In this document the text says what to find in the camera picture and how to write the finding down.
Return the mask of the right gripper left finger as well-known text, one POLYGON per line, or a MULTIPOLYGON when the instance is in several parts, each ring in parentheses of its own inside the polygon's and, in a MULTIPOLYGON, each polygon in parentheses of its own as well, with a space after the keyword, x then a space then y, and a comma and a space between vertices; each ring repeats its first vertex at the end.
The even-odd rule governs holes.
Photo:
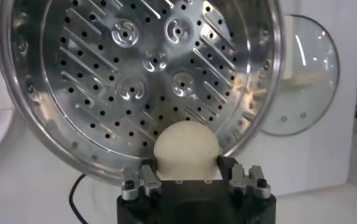
POLYGON ((148 164, 141 165, 139 169, 124 168, 120 180, 121 197, 125 201, 138 199, 140 189, 143 189, 147 197, 161 193, 162 183, 148 164))

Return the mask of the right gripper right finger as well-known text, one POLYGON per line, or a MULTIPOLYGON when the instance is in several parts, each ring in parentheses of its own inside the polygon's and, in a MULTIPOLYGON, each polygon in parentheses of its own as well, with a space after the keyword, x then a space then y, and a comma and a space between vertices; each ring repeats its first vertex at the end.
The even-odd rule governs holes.
POLYGON ((252 166, 246 175, 243 165, 235 158, 219 156, 217 165, 231 193, 239 192, 242 196, 253 195, 262 200, 271 198, 271 186, 261 166, 252 166))

